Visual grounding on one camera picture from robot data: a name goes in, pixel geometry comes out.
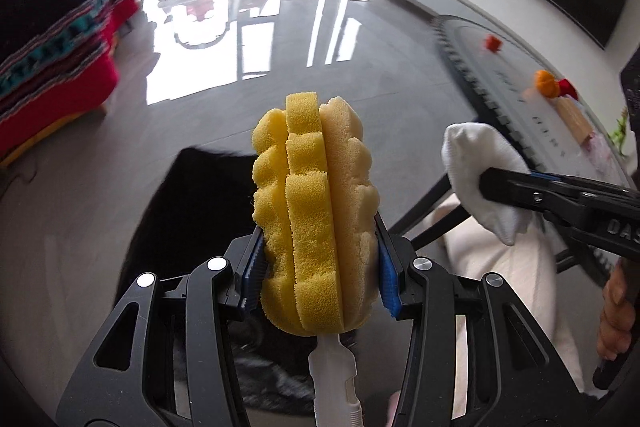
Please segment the right hand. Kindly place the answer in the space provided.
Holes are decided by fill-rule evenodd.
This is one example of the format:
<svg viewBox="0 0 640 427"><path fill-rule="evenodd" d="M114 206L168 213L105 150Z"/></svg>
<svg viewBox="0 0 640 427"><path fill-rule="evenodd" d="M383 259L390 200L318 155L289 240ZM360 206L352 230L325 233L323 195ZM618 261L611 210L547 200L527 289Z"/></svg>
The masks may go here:
<svg viewBox="0 0 640 427"><path fill-rule="evenodd" d="M597 353L606 361L614 361L628 350L634 325L634 305L627 299L627 281L619 262L603 288L603 308L597 337Z"/></svg>

